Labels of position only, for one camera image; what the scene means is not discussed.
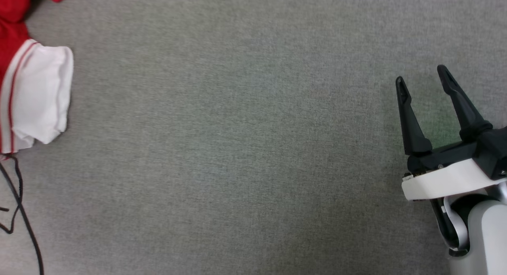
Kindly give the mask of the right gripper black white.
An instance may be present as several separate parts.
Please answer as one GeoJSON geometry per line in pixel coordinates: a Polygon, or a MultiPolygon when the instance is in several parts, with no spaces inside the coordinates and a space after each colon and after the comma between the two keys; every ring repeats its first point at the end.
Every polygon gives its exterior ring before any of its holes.
{"type": "Polygon", "coordinates": [[[402,141],[411,172],[403,179],[402,190],[410,201],[440,199],[506,182],[506,128],[493,129],[445,65],[438,65],[437,72],[458,118],[460,138],[468,143],[433,150],[415,116],[407,85],[398,76],[395,89],[402,141]]]}

